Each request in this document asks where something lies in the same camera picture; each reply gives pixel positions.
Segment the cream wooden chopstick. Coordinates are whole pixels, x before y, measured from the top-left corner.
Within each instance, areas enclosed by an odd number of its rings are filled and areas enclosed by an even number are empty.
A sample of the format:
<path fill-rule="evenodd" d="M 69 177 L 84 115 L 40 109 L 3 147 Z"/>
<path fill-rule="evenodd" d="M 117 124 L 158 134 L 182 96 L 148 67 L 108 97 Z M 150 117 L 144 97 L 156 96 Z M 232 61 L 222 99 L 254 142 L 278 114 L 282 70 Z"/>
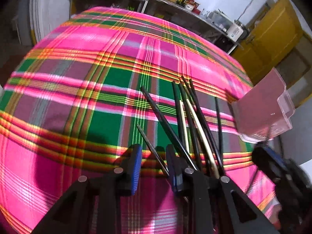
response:
<path fill-rule="evenodd" d="M 185 149 L 188 153 L 190 153 L 186 119 L 185 119 L 184 109 L 183 109 L 183 101 L 179 100 L 179 104 L 180 104 L 180 111 L 181 111 L 181 119 L 182 119 L 182 123 L 183 123 L 183 136 L 184 136 L 184 142 L 185 142 Z"/>

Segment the metal kitchen shelf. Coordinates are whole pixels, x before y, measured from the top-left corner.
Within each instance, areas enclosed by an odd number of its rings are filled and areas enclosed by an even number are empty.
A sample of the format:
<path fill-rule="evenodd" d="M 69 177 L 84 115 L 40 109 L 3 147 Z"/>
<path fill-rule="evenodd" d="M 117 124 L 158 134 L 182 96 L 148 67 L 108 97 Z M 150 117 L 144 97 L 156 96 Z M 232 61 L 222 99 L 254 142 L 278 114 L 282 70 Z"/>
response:
<path fill-rule="evenodd" d="M 203 18 L 168 0 L 69 0 L 69 2 L 70 17 L 97 6 L 116 7 L 175 23 L 210 41 L 228 54 L 233 52 L 236 47 L 241 47 L 239 42 L 231 40 L 210 19 Z"/>

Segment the black chopstick far right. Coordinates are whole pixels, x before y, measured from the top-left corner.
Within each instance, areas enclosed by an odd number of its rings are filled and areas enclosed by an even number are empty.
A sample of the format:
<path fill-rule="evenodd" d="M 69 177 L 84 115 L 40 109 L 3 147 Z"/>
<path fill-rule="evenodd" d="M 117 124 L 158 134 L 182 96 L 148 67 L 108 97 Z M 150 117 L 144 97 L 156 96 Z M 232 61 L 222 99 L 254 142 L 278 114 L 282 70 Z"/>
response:
<path fill-rule="evenodd" d="M 219 149 L 221 163 L 223 163 L 223 134 L 222 134 L 221 115 L 219 111 L 218 98 L 215 97 L 214 99 L 215 99 L 217 125 L 218 125 L 218 149 Z"/>

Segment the pink plaid tablecloth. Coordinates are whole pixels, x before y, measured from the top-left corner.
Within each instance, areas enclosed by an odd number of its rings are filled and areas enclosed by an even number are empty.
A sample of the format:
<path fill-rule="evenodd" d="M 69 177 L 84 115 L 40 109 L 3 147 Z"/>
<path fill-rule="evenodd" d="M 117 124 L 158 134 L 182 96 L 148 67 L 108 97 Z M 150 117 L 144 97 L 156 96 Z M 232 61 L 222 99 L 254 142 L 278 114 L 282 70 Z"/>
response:
<path fill-rule="evenodd" d="M 30 233 L 78 177 L 125 159 L 128 147 L 169 139 L 140 90 L 177 129 L 172 82 L 192 79 L 214 137 L 222 124 L 227 175 L 247 191 L 253 146 L 230 103 L 251 89 L 227 53 L 174 23 L 122 9 L 86 10 L 41 40 L 9 77 L 1 99 L 1 224 Z"/>

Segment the white electric kettle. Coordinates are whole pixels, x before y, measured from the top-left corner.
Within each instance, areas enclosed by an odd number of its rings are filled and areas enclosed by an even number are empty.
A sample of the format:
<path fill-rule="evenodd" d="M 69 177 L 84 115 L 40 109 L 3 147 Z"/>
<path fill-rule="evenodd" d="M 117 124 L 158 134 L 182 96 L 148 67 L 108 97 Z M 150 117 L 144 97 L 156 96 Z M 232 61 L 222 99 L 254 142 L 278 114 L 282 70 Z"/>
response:
<path fill-rule="evenodd" d="M 233 42 L 238 42 L 246 39 L 250 31 L 239 20 L 235 20 L 226 33 Z"/>

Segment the yellow wooden door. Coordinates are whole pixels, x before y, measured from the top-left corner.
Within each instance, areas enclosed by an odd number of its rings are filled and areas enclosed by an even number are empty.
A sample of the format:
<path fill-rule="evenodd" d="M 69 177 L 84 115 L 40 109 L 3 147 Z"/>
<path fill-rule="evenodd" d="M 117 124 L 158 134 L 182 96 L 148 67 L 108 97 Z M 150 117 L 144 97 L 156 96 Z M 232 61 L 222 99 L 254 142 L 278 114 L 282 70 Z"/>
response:
<path fill-rule="evenodd" d="M 302 34 L 290 0 L 278 0 L 232 57 L 256 85 L 298 44 Z"/>

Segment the red lidded jar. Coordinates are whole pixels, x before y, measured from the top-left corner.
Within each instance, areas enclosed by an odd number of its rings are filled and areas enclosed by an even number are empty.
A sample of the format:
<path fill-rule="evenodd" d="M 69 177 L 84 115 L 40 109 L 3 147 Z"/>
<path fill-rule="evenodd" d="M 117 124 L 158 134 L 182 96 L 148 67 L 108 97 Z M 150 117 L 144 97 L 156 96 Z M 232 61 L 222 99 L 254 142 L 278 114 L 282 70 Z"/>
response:
<path fill-rule="evenodd" d="M 194 0 L 186 0 L 184 7 L 197 15 L 200 14 L 200 10 L 198 9 L 199 3 Z"/>

